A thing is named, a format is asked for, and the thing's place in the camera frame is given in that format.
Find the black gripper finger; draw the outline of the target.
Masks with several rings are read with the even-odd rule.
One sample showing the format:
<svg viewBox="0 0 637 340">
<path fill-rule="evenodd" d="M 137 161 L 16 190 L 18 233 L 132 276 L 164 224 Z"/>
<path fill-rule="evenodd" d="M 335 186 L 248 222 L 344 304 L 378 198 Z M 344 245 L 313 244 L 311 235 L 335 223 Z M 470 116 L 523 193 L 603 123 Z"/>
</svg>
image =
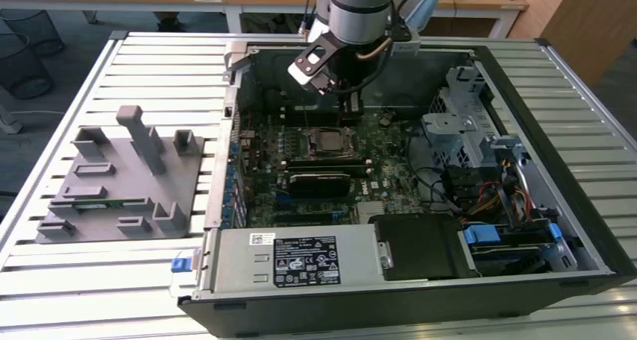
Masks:
<svg viewBox="0 0 637 340">
<path fill-rule="evenodd" d="M 339 125 L 352 127 L 362 117 L 360 93 L 354 92 L 339 97 Z"/>
</svg>

